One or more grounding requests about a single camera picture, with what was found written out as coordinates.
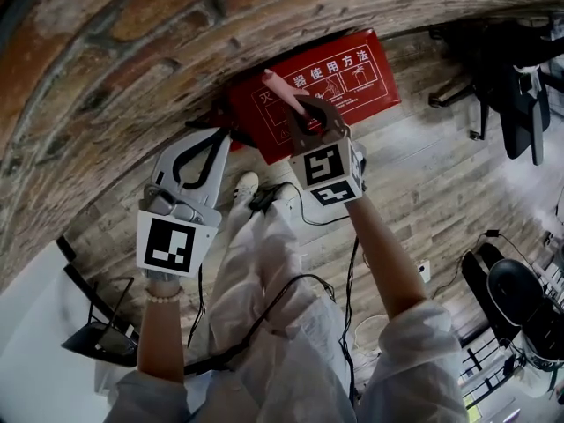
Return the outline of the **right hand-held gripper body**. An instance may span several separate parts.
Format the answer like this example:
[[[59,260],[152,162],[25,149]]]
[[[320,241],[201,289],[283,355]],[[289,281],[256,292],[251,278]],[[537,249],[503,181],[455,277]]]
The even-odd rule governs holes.
[[[348,137],[330,133],[309,152],[293,152],[289,164],[303,190],[324,207],[362,197],[362,151]]]

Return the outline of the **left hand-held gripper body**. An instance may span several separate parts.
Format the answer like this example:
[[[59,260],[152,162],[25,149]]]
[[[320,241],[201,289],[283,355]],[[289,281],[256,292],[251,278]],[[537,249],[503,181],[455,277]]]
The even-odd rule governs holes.
[[[218,211],[191,197],[146,186],[137,213],[137,267],[195,277],[220,222]]]

